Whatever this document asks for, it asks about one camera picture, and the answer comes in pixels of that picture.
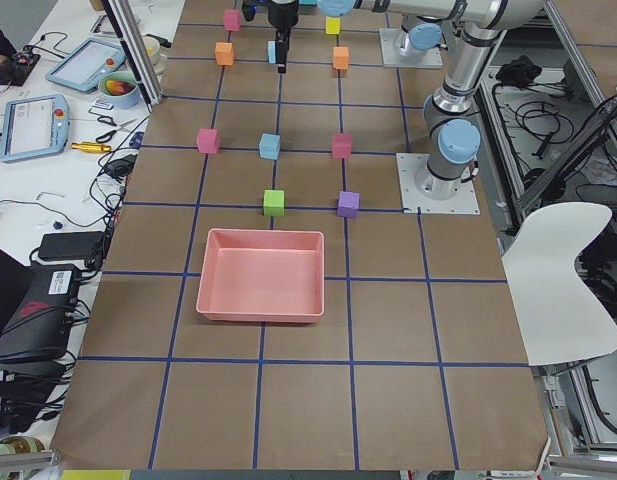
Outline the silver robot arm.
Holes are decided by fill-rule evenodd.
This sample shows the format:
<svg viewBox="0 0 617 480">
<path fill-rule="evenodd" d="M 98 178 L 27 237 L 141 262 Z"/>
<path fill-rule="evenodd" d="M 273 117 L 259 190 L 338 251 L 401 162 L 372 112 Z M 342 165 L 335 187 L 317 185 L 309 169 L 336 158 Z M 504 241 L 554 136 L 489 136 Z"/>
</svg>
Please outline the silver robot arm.
<svg viewBox="0 0 617 480">
<path fill-rule="evenodd" d="M 396 40 L 398 53 L 407 57 L 416 52 L 427 52 L 442 39 L 441 21 L 413 14 L 402 16 L 401 31 Z"/>
<path fill-rule="evenodd" d="M 441 86 L 424 106 L 432 151 L 415 175 L 422 194 L 437 200 L 454 196 L 462 174 L 481 144 L 477 127 L 465 118 L 474 93 L 503 32 L 531 20 L 542 1 L 318 1 L 330 18 L 354 10 L 402 16 L 397 51 L 428 50 L 439 42 L 444 22 L 458 22 L 459 39 L 450 50 L 451 65 Z"/>
</svg>

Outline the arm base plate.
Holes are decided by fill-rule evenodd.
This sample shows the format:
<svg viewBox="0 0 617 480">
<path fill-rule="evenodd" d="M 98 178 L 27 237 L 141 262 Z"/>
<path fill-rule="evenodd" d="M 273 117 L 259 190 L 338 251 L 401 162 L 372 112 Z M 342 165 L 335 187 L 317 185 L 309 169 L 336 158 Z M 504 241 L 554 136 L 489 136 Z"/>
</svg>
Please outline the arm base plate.
<svg viewBox="0 0 617 480">
<path fill-rule="evenodd" d="M 438 44 L 441 28 L 436 24 L 421 24 L 406 32 L 403 29 L 379 30 L 383 65 L 395 68 L 441 69 Z"/>
<path fill-rule="evenodd" d="M 468 167 L 454 180 L 441 180 L 428 169 L 428 154 L 397 153 L 402 210 L 409 214 L 479 215 Z"/>
</svg>

